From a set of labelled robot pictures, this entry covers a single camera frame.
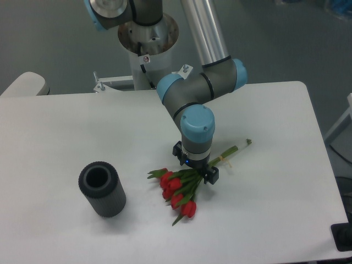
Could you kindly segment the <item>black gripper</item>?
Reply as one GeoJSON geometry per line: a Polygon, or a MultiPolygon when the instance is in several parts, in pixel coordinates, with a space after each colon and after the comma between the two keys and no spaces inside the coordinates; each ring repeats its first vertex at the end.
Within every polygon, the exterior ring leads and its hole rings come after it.
{"type": "Polygon", "coordinates": [[[211,153],[212,140],[203,143],[192,141],[178,141],[173,146],[173,156],[177,157],[180,165],[187,165],[190,168],[200,171],[204,184],[215,184],[219,179],[219,170],[208,164],[211,153]]]}

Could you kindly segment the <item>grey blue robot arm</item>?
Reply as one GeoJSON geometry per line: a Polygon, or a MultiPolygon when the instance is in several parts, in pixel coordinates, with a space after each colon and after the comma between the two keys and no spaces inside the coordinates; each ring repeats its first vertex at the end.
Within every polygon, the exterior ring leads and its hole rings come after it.
{"type": "Polygon", "coordinates": [[[183,69],[171,73],[169,62],[158,56],[176,44],[179,29],[163,11],[162,1],[85,1],[96,29],[118,28],[121,45],[131,52],[136,89],[156,89],[181,133],[173,155],[182,165],[200,172],[205,183],[214,184],[218,169],[209,163],[215,117],[205,103],[243,87],[245,66],[233,59],[226,47],[213,1],[182,1],[182,7],[202,65],[190,75],[183,69]]]}

